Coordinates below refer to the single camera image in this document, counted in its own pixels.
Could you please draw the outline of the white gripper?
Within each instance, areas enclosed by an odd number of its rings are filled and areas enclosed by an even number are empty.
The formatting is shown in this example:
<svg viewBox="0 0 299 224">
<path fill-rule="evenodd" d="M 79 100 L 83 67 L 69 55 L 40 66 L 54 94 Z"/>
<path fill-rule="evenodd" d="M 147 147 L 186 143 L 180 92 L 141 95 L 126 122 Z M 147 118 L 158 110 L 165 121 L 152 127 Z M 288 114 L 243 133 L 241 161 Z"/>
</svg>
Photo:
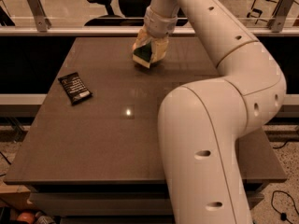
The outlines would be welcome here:
<svg viewBox="0 0 299 224">
<path fill-rule="evenodd" d="M 156 13 L 151 7 L 147 7 L 144 16 L 144 25 L 138 32 L 132 50 L 147 48 L 151 50 L 151 63 L 157 63 L 165 57 L 168 47 L 168 35 L 171 35 L 176 27 L 178 16 L 167 18 Z"/>
</svg>

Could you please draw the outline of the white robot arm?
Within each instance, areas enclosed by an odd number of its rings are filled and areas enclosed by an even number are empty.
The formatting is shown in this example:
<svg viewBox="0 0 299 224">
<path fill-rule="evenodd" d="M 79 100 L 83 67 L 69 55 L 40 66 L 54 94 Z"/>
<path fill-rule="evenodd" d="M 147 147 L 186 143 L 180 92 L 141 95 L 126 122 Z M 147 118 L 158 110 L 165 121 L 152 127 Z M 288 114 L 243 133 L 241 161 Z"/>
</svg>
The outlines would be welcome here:
<svg viewBox="0 0 299 224">
<path fill-rule="evenodd" d="M 158 113 L 164 174 L 176 224 L 252 224 L 235 142 L 280 110 L 286 80 L 268 50 L 218 0 L 151 0 L 135 62 L 164 58 L 182 11 L 219 77 L 170 91 Z"/>
</svg>

